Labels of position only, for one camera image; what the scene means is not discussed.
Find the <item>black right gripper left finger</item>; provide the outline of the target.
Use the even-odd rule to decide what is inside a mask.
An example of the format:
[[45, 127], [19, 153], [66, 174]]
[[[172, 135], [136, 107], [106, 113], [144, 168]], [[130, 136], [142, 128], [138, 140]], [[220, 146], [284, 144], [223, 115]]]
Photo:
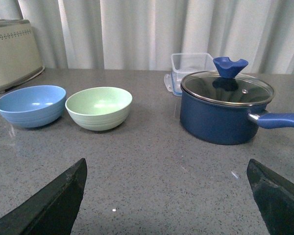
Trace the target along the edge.
[[0, 218], [0, 235], [69, 235], [87, 178], [84, 158]]

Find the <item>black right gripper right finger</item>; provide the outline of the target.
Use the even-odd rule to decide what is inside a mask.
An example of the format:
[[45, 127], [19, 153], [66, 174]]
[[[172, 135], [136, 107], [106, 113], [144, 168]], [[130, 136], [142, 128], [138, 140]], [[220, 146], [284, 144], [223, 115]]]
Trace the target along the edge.
[[247, 177], [254, 201], [271, 235], [294, 235], [294, 184], [255, 159]]

